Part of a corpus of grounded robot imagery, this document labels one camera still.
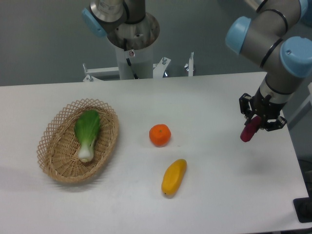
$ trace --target white vegetable stalk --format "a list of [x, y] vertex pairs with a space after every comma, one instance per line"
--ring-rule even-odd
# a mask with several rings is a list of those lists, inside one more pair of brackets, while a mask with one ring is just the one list
[[82, 144], [78, 152], [78, 158], [81, 162], [90, 162], [94, 157], [94, 145], [95, 139], [92, 141], [91, 146], [88, 144]]

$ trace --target blue joint cap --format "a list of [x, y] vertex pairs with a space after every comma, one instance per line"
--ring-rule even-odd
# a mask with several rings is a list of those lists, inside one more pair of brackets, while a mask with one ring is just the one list
[[287, 39], [281, 46], [280, 58], [292, 75], [309, 77], [312, 74], [312, 41], [301, 37]]
[[299, 0], [300, 5], [301, 5], [301, 16], [300, 18], [304, 17], [304, 15], [306, 14], [307, 10], [308, 10], [308, 0]]
[[245, 16], [238, 18], [232, 24], [226, 35], [225, 38], [226, 45], [238, 55], [242, 49], [251, 21], [252, 20], [250, 18], [247, 18]]
[[86, 8], [82, 11], [82, 18], [91, 32], [97, 37], [101, 38], [107, 35], [106, 31]]

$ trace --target robotic arm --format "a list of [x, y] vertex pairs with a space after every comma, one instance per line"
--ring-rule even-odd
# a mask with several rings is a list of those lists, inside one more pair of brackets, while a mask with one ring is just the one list
[[89, 29], [115, 48], [120, 79], [153, 77], [152, 44], [159, 23], [145, 12], [145, 0], [91, 0], [82, 11]]
[[281, 36], [306, 13], [307, 0], [257, 0], [254, 19], [238, 18], [229, 29], [226, 44], [267, 72], [256, 94], [239, 99], [241, 113], [251, 123], [257, 115], [257, 130], [281, 129], [287, 121], [280, 111], [301, 82], [312, 74], [312, 41]]

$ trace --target gray wall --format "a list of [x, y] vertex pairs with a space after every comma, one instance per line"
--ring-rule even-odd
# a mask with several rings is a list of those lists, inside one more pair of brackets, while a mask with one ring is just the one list
[[[1, 0], [0, 86], [79, 82], [83, 63], [88, 68], [117, 66], [108, 41], [92, 35], [81, 19], [88, 4], [89, 0]], [[256, 16], [243, 0], [146, 0], [146, 10], [161, 28], [154, 62], [163, 56], [172, 59], [170, 76], [185, 75], [183, 66], [192, 51], [195, 75], [260, 71], [224, 42], [238, 17]], [[312, 28], [299, 23], [284, 38], [295, 35], [312, 39]], [[309, 82], [311, 78], [284, 108], [286, 117], [307, 97]], [[307, 137], [304, 129], [298, 131]], [[297, 141], [300, 138], [293, 138], [295, 147]]]

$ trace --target yellow mango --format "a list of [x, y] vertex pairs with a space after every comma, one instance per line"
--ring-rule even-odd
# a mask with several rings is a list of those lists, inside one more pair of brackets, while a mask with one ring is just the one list
[[173, 195], [177, 192], [186, 172], [186, 165], [184, 159], [178, 159], [168, 167], [161, 184], [164, 194]]

